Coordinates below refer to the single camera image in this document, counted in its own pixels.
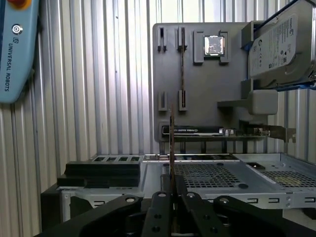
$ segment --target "rectangular cutout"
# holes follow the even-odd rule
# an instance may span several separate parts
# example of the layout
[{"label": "rectangular cutout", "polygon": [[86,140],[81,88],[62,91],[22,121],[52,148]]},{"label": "rectangular cutout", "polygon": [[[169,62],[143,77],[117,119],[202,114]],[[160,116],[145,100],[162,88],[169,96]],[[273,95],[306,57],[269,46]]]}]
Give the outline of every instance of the rectangular cutout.
[{"label": "rectangular cutout", "polygon": [[119,161],[127,161],[127,158],[128,158],[128,157],[121,157],[121,158],[119,159]]},{"label": "rectangular cutout", "polygon": [[116,160],[116,157],[110,157],[107,159],[107,161],[114,161],[114,160]]},{"label": "rectangular cutout", "polygon": [[279,198],[269,198],[269,203],[280,203]]},{"label": "rectangular cutout", "polygon": [[139,157],[132,157],[130,161],[139,161]]},{"label": "rectangular cutout", "polygon": [[179,96],[179,111],[186,111],[187,110],[187,94],[185,90],[178,91]]},{"label": "rectangular cutout", "polygon": [[104,157],[97,157],[94,161],[103,161]]},{"label": "rectangular cutout", "polygon": [[168,94],[166,91],[158,92],[158,110],[167,111],[168,107]]},{"label": "rectangular cutout", "polygon": [[261,164],[259,164],[257,162],[247,162],[247,164],[250,165],[254,169],[258,169],[258,170],[265,170],[266,169],[264,166],[262,166]]},{"label": "rectangular cutout", "polygon": [[257,198],[248,198],[247,199],[247,203],[250,203],[250,204],[257,204],[258,201],[259,200]]},{"label": "rectangular cutout", "polygon": [[105,204],[105,201],[94,201],[93,202],[94,206],[102,206],[103,204]]},{"label": "rectangular cutout", "polygon": [[313,203],[316,202],[316,197],[306,197],[305,203]]}]

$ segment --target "white corrugated panel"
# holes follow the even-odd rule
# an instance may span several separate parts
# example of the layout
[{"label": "white corrugated panel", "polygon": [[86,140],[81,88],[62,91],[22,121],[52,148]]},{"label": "white corrugated panel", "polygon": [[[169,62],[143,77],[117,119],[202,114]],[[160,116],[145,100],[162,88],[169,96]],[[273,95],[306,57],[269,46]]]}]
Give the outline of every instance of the white corrugated panel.
[{"label": "white corrugated panel", "polygon": [[[151,129],[155,23],[263,20],[287,2],[42,0],[35,77],[18,103],[0,106],[0,237],[40,231],[39,194],[67,162],[159,151]],[[269,117],[270,124],[298,129],[301,140],[285,151],[310,161],[315,99],[314,91],[280,93],[279,112]],[[242,152],[242,142],[228,149]],[[273,139],[248,143],[251,152],[283,149]]]}]

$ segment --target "screw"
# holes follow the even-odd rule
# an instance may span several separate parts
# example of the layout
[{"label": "screw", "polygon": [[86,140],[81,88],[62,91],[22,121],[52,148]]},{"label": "screw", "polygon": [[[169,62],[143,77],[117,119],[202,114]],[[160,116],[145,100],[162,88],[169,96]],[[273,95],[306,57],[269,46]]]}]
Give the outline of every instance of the screw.
[{"label": "screw", "polygon": [[195,197],[195,195],[193,193],[188,193],[187,196],[190,197],[190,198]]},{"label": "screw", "polygon": [[228,203],[229,202],[229,200],[227,199],[227,198],[221,198],[221,199],[219,199],[221,202],[223,202],[223,203]]},{"label": "screw", "polygon": [[127,201],[127,202],[134,202],[134,201],[135,201],[135,198],[129,197],[129,198],[126,199],[126,201]]},{"label": "screw", "polygon": [[15,34],[15,35],[19,35],[21,34],[23,31],[23,27],[20,26],[19,24],[15,24],[12,26],[12,32]]}]

